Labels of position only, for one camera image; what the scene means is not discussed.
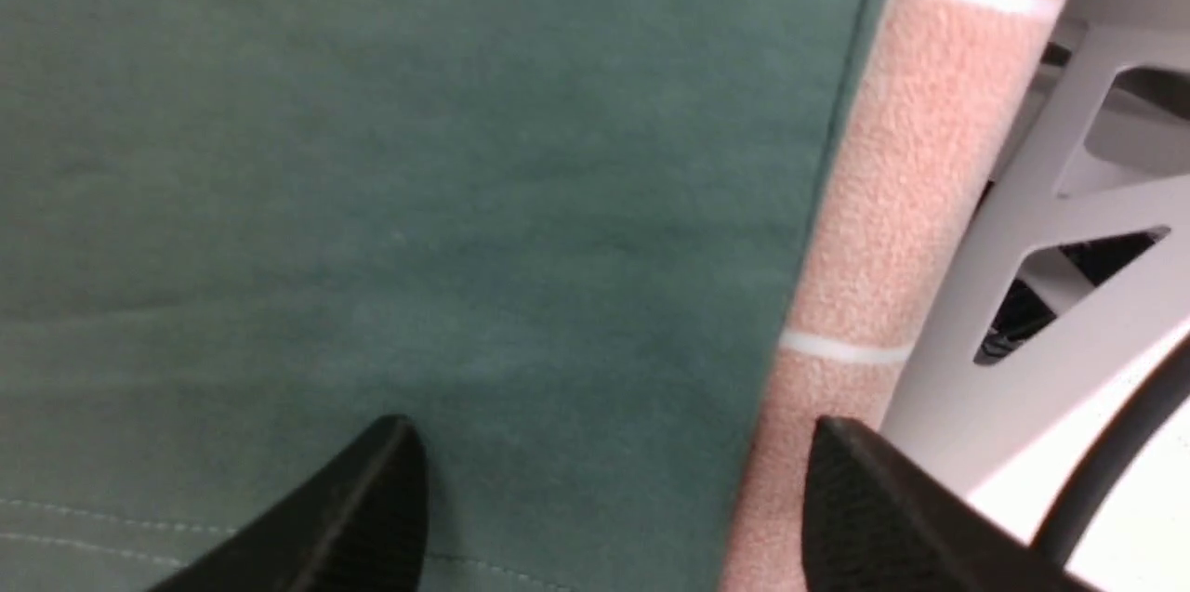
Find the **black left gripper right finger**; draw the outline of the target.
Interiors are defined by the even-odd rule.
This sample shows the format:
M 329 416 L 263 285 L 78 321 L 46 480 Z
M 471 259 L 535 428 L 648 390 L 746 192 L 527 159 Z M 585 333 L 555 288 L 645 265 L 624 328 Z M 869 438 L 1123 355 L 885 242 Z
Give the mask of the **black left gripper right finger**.
M 812 591 L 1084 591 L 860 420 L 814 426 L 800 528 Z

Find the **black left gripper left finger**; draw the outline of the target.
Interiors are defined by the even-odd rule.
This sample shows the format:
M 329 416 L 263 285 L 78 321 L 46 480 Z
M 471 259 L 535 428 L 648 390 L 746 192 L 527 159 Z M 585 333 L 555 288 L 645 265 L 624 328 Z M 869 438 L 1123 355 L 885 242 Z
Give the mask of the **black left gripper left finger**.
M 428 457 L 402 415 L 376 419 L 298 490 L 159 591 L 416 591 Z

